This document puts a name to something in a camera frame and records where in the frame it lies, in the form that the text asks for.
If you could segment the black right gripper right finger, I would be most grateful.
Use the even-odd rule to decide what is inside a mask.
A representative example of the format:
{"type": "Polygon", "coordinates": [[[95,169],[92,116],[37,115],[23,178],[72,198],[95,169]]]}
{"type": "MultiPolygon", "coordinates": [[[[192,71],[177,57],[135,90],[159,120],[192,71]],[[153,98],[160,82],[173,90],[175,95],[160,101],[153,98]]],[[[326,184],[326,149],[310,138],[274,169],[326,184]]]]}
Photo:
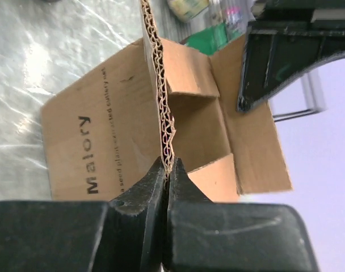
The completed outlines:
{"type": "Polygon", "coordinates": [[[166,193],[168,271],[318,271],[305,224],[288,205],[214,203],[174,161],[166,193]]]}

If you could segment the brown cardboard express box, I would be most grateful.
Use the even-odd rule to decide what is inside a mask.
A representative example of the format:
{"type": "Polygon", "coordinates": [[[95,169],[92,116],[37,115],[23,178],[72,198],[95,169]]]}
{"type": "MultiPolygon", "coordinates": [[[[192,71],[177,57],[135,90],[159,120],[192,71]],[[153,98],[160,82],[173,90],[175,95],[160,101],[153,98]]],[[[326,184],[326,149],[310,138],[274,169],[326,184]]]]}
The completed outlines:
{"type": "Polygon", "coordinates": [[[160,37],[148,1],[140,10],[141,39],[42,107],[52,198],[111,200],[175,157],[216,202],[291,190],[269,105],[236,110],[245,37],[207,56],[160,37]]]}

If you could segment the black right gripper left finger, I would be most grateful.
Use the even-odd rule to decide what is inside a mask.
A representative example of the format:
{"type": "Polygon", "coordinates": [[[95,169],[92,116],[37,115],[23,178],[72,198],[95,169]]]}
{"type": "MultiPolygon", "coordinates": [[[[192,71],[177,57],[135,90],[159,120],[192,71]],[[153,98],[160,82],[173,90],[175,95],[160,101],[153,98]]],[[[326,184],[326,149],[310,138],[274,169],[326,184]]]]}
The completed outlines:
{"type": "Polygon", "coordinates": [[[0,201],[0,271],[159,271],[164,169],[106,201],[0,201]]]}

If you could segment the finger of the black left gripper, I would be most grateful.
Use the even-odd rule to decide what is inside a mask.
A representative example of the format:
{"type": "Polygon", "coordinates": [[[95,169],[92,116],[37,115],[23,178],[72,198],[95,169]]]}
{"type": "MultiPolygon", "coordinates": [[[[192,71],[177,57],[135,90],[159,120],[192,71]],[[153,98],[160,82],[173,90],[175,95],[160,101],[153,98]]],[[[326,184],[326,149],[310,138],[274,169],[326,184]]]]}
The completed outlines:
{"type": "Polygon", "coordinates": [[[247,26],[237,111],[345,58],[345,1],[256,1],[247,26]]]}

